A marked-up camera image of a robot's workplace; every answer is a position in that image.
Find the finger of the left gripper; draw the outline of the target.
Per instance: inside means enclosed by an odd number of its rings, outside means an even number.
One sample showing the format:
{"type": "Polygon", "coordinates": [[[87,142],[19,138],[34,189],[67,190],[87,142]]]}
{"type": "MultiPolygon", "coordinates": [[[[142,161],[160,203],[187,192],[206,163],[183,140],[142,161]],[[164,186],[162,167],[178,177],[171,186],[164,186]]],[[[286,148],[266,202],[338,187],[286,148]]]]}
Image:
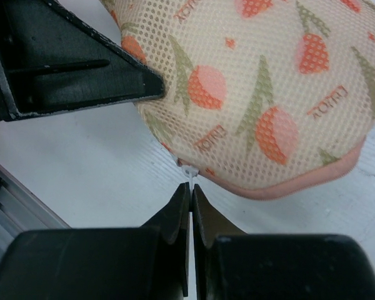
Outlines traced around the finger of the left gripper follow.
{"type": "Polygon", "coordinates": [[[0,121],[164,93],[158,73],[57,1],[0,1],[0,121]]]}

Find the aluminium front rail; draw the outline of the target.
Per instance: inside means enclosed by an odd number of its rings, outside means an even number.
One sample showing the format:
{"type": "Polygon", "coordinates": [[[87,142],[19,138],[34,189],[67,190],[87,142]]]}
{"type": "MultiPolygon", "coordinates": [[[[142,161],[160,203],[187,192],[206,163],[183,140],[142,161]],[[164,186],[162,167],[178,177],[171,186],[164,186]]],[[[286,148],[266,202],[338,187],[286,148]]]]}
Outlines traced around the aluminium front rail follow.
{"type": "Polygon", "coordinates": [[[0,178],[0,250],[6,250],[24,231],[70,228],[1,165],[0,178]]]}

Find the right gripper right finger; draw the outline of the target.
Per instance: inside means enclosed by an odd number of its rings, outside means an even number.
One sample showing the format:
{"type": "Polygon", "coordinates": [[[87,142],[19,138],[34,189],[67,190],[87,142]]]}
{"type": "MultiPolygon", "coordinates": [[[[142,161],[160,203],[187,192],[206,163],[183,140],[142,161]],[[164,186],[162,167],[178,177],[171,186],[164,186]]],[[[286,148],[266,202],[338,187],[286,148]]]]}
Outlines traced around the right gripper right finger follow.
{"type": "Polygon", "coordinates": [[[375,272],[341,234],[248,234],[192,191],[198,299],[375,299],[375,272]]]}

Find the white zipper pull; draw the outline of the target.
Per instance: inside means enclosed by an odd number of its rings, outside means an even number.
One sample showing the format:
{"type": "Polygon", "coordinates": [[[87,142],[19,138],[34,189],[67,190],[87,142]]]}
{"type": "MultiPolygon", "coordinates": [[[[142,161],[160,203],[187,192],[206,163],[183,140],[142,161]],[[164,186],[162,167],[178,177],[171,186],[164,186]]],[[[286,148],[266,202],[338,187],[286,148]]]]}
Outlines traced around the white zipper pull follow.
{"type": "Polygon", "coordinates": [[[176,164],[181,168],[182,173],[188,178],[190,193],[193,193],[193,179],[199,175],[199,169],[180,158],[176,159],[176,164]]]}

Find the floral mesh laundry bag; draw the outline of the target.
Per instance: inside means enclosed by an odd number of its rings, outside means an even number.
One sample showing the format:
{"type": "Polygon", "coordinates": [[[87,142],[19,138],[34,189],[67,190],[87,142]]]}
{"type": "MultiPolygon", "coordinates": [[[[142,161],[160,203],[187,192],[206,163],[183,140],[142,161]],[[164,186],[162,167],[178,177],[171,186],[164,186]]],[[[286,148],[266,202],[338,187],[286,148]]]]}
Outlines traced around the floral mesh laundry bag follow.
{"type": "Polygon", "coordinates": [[[164,79],[136,104],[188,175],[276,199],[356,165],[375,125],[372,1],[104,1],[164,79]]]}

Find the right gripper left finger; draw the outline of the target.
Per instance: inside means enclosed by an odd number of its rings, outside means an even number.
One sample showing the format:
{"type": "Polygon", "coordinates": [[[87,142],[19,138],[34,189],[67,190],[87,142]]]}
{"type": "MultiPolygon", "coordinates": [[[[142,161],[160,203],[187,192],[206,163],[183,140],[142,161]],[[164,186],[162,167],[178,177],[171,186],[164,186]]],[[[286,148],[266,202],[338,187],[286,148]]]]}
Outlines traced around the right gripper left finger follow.
{"type": "Polygon", "coordinates": [[[190,188],[140,227],[27,231],[0,261],[0,299],[182,299],[190,188]]]}

